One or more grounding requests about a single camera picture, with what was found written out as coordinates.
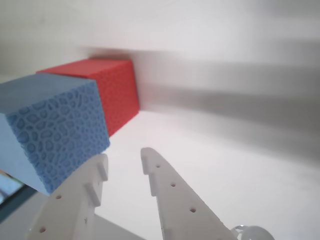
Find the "blue cube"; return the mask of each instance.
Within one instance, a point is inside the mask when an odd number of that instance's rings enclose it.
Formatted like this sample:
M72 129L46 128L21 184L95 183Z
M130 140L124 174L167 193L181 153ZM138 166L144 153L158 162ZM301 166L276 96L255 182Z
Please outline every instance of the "blue cube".
M51 194L109 147L95 80L38 73L0 84L0 169Z

